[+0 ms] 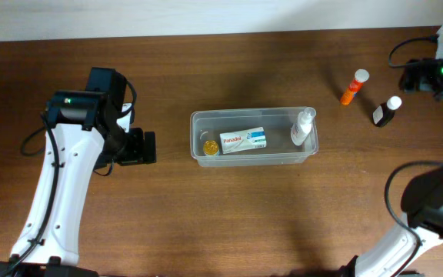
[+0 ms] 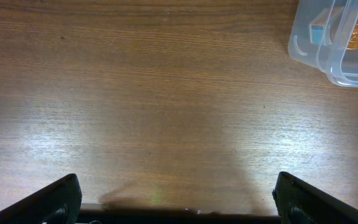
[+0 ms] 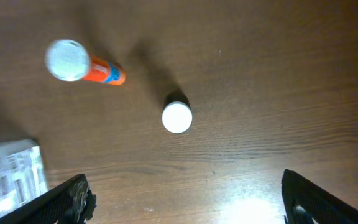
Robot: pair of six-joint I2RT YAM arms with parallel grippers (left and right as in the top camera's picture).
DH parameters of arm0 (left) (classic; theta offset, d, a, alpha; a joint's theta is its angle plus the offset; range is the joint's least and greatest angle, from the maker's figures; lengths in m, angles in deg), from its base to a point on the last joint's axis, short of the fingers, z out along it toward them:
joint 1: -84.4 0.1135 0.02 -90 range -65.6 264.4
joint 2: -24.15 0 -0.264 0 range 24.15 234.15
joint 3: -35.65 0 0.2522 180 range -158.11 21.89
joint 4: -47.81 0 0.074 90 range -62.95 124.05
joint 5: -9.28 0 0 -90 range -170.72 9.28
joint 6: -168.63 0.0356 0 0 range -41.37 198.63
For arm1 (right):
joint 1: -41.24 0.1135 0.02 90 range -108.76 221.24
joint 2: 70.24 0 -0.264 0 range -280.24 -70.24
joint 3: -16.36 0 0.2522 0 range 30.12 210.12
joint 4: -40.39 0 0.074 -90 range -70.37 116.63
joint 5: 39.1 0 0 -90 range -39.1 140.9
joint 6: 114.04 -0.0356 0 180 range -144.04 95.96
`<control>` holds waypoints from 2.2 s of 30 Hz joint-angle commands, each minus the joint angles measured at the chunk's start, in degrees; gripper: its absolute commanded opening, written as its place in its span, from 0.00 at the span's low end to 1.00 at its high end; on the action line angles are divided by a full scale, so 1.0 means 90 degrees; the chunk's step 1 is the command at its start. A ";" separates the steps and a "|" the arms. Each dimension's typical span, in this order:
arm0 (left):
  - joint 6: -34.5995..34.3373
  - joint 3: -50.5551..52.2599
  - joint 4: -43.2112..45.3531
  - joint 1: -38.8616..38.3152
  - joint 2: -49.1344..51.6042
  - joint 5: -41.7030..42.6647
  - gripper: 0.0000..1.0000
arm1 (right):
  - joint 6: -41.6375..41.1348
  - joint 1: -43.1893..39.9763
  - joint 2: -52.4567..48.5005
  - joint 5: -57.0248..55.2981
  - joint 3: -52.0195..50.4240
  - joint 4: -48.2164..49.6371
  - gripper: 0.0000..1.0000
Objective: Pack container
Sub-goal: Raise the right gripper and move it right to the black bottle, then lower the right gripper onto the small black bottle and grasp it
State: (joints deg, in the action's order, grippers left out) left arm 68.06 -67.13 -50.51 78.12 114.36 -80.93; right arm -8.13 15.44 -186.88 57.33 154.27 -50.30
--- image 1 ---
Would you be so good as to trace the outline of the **white blue Panadol box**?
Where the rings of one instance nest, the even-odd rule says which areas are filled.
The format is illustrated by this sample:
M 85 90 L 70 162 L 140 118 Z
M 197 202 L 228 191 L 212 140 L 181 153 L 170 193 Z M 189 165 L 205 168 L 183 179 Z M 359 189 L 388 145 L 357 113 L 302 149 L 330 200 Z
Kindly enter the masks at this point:
M 265 130 L 262 127 L 220 134 L 221 148 L 224 154 L 262 149 L 267 146 Z

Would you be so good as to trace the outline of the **white spray bottle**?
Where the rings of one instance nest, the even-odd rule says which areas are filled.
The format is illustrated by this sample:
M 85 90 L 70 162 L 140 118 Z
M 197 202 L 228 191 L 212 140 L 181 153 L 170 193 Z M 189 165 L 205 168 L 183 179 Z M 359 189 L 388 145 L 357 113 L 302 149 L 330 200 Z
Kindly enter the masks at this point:
M 291 140 L 296 146 L 302 145 L 310 134 L 315 116 L 316 111 L 312 107 L 299 112 L 296 122 L 291 127 Z

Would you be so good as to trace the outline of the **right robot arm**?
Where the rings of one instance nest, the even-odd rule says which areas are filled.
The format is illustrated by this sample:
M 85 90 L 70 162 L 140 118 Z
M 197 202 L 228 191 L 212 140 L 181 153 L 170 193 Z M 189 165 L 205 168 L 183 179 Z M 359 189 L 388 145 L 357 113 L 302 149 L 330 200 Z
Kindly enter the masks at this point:
M 433 92 L 443 99 L 443 58 L 412 59 L 403 65 L 399 87 L 405 92 Z M 430 171 L 414 177 L 401 197 L 401 215 L 393 212 L 390 187 L 394 177 L 414 166 Z M 400 165 L 389 175 L 384 190 L 386 209 L 394 227 L 362 255 L 356 255 L 337 272 L 339 276 L 403 276 L 420 255 L 443 243 L 443 162 L 414 161 Z

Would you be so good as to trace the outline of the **small jar gold lid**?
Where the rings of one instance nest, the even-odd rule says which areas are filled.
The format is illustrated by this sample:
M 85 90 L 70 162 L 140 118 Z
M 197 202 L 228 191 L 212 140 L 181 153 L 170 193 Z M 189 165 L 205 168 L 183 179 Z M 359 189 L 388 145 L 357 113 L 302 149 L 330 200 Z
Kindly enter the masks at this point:
M 203 144 L 203 152 L 206 156 L 217 156 L 219 155 L 220 148 L 215 140 L 207 140 Z

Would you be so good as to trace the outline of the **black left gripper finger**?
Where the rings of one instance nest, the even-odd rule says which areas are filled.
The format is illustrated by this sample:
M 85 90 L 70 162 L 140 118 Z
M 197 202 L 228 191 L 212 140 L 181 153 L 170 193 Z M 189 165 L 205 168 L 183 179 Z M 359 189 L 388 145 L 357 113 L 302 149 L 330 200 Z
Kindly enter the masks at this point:
M 123 153 L 123 166 L 144 163 L 144 133 L 141 128 L 131 128 L 126 134 L 127 144 Z
M 156 138 L 154 132 L 144 134 L 143 161 L 145 164 L 156 163 Z

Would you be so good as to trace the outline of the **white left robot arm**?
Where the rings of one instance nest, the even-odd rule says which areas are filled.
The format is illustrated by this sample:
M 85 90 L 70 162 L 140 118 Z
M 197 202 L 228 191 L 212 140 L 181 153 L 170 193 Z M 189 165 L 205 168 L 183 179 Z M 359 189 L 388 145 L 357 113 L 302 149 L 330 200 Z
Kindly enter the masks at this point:
M 92 174 L 156 162 L 154 132 L 132 127 L 132 83 L 94 67 L 82 91 L 59 90 L 42 113 L 44 161 L 32 207 L 0 276 L 96 276 L 78 267 L 78 237 Z

